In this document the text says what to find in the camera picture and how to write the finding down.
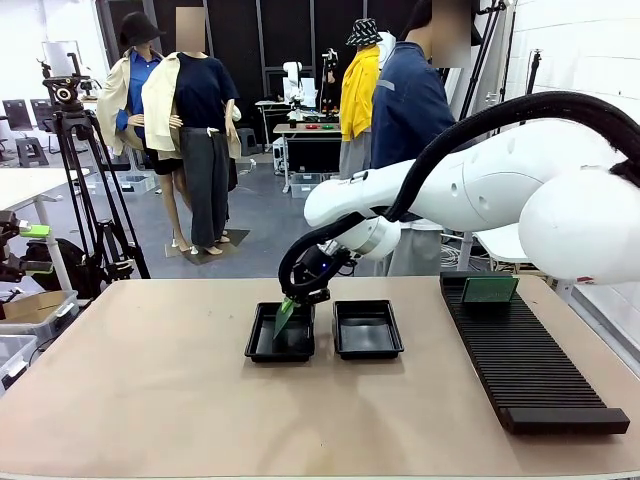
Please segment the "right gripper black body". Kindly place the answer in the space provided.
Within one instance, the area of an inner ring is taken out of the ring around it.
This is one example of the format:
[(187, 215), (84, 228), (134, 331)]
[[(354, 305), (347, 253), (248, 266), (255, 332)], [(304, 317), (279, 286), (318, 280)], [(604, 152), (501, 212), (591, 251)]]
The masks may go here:
[(315, 245), (295, 263), (294, 284), (301, 285), (305, 295), (315, 294), (336, 275), (353, 275), (356, 265), (357, 255), (338, 243)]

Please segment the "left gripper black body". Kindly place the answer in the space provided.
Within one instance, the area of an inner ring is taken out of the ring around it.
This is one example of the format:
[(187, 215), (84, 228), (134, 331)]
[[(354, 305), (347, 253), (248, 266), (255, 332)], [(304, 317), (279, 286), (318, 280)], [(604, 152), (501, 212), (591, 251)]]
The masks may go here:
[(1, 211), (1, 281), (19, 283), (23, 278), (21, 260), (11, 253), (9, 241), (20, 235), (20, 222), (10, 210)]

